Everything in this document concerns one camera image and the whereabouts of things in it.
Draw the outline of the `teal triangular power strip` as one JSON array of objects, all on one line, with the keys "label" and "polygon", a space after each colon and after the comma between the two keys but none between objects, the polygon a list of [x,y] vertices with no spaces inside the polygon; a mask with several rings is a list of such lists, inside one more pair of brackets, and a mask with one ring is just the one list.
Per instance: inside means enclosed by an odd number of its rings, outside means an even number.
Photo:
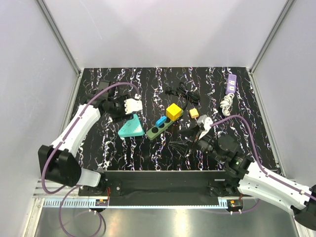
[{"label": "teal triangular power strip", "polygon": [[142,135],[144,135],[144,130],[137,114],[134,114],[133,118],[128,120],[118,131],[118,136],[120,138],[136,137]]}]

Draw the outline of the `green power strip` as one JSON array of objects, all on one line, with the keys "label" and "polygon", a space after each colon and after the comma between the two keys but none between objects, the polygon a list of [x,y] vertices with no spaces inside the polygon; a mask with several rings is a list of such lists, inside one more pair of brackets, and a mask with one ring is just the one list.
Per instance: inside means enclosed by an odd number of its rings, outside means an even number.
[{"label": "green power strip", "polygon": [[149,140],[154,140],[156,137],[158,137],[161,133],[163,133],[167,128],[169,128],[175,121],[171,121],[168,117],[166,119],[166,122],[162,124],[160,127],[153,126],[152,128],[148,129],[146,132],[146,136]]}]

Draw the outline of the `yellow cube plug adapter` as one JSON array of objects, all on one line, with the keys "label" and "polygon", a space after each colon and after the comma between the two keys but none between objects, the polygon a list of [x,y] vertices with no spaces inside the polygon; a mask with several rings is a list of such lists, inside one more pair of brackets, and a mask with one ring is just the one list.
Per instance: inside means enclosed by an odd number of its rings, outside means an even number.
[{"label": "yellow cube plug adapter", "polygon": [[181,113],[182,113],[182,109],[179,106],[177,106],[175,103],[171,104],[166,109],[166,116],[171,121],[176,121],[181,116]]}]

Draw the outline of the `light blue plug adapter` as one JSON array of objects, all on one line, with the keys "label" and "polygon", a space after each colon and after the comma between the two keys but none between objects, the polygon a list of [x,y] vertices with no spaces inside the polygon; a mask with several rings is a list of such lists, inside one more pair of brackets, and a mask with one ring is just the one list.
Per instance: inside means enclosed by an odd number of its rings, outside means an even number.
[{"label": "light blue plug adapter", "polygon": [[155,126],[156,126],[156,127],[160,127],[162,124],[164,124],[164,123],[166,122],[166,119],[167,119],[166,116],[160,117],[160,118],[156,121]]}]

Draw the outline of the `purple power strip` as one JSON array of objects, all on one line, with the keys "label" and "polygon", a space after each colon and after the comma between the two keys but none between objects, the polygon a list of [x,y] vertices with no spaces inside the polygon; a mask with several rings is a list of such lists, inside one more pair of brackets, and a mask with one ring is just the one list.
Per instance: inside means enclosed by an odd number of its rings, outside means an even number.
[{"label": "purple power strip", "polygon": [[229,93],[234,94],[237,87],[237,76],[234,74],[229,74],[227,78],[227,85],[225,94],[228,95]]}]

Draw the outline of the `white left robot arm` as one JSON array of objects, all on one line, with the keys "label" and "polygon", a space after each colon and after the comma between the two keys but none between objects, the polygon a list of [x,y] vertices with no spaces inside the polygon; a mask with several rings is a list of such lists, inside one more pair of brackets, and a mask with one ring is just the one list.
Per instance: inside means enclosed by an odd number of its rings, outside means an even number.
[{"label": "white left robot arm", "polygon": [[81,186],[89,187],[97,196],[106,191],[104,175],[81,167],[76,155],[82,141],[102,115],[110,114],[112,121],[131,117],[127,103],[133,99],[129,95],[115,96],[117,87],[130,85],[129,82],[104,80],[98,90],[88,94],[84,103],[79,105],[75,116],[59,137],[49,146],[39,148],[41,186],[46,194],[56,194],[65,187]]}]

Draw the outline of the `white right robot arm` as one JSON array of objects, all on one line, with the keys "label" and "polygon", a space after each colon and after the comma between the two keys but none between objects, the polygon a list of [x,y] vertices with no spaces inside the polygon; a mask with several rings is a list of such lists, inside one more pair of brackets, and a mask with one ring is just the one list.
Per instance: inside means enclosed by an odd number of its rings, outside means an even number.
[{"label": "white right robot arm", "polygon": [[181,156],[195,150],[223,163],[223,170],[230,176],[224,183],[228,195],[238,193],[252,196],[288,212],[299,224],[316,229],[316,188],[298,184],[278,175],[247,157],[237,141],[224,134],[212,140],[203,134],[199,126],[185,129],[186,140],[170,142],[170,146]]}]

